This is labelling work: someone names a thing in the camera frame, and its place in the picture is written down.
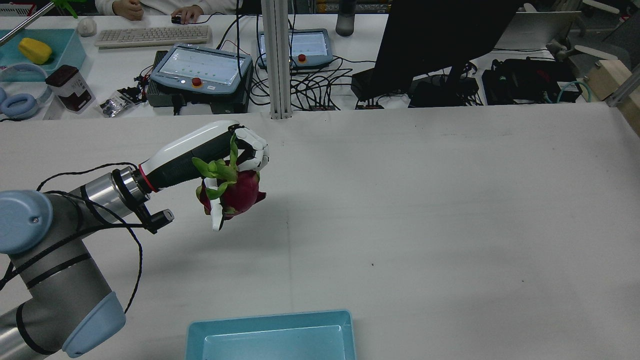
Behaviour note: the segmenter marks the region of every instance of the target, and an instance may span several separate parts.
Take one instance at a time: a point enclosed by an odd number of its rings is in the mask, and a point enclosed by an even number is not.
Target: person
[[[95,0],[101,15],[119,15],[132,21],[147,15],[180,15],[181,23],[196,22],[201,15],[213,13],[235,14],[243,0]]]

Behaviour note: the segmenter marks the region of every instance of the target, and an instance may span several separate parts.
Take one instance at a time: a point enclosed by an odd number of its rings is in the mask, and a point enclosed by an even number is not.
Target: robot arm
[[[22,270],[32,296],[0,315],[0,360],[43,359],[60,349],[78,357],[118,332],[125,323],[122,306],[82,239],[131,213],[152,233],[169,224],[173,215],[168,209],[153,215],[146,209],[150,194],[200,177],[191,158],[225,158],[234,133],[243,150],[238,159],[243,170],[264,168],[266,142],[226,120],[168,144],[137,168],[104,174],[71,197],[0,192],[0,252]],[[84,236],[59,246],[61,239],[78,233]]]

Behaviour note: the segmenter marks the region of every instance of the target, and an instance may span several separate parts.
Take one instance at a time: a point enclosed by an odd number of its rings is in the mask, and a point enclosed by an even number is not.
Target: monitor
[[[157,83],[209,95],[233,94],[252,64],[251,56],[175,44],[154,67],[151,79]]]
[[[489,53],[522,1],[394,0],[373,69],[353,75],[360,101],[407,94],[416,76],[451,68],[454,91],[465,65]]]
[[[258,33],[260,39],[258,66],[267,69],[266,46],[264,32]],[[326,29],[289,30],[291,46],[291,67],[294,70],[320,69],[333,61],[331,40]]]

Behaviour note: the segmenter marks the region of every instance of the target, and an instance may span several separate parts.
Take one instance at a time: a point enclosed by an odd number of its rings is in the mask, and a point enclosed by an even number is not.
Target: teal tray
[[[0,37],[9,30],[0,30]],[[18,44],[23,38],[33,38],[42,41],[51,47],[52,53],[49,61],[41,65],[47,75],[51,75],[61,65],[71,65],[80,69],[84,63],[86,52],[80,42],[75,29],[24,29],[0,47],[0,69],[4,69],[15,63],[31,63],[18,50]],[[43,81],[42,76],[36,74],[20,74],[9,77],[5,81]]]
[[[193,322],[185,360],[356,360],[347,310]]]

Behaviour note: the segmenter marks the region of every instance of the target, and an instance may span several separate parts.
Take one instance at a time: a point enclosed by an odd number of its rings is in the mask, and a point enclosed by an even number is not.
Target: yellow object
[[[31,62],[37,65],[42,65],[49,57],[51,57],[51,48],[43,43],[32,38],[23,38],[18,44],[18,50]]]

